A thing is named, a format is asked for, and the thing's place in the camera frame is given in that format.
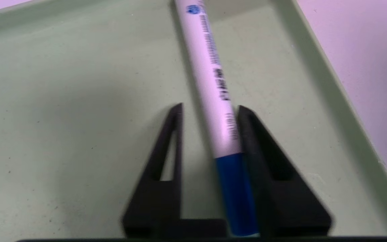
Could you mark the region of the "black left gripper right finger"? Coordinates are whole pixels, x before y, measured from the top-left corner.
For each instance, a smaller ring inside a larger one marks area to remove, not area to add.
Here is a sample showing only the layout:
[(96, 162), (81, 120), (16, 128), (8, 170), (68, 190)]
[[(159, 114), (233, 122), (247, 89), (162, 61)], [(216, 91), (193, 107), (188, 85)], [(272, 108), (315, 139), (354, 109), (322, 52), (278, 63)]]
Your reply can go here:
[(238, 125), (261, 236), (327, 236), (331, 215), (261, 119), (239, 106)]

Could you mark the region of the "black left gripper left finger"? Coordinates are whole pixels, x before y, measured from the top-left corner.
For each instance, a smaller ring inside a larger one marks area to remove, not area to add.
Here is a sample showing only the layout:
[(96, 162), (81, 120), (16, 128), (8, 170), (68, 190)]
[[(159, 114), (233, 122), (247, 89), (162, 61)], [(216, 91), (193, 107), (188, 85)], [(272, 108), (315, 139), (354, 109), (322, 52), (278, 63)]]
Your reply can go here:
[[(149, 159), (122, 218), (127, 238), (156, 238), (181, 218), (183, 104), (168, 111)], [(175, 154), (172, 179), (161, 181), (172, 135)]]

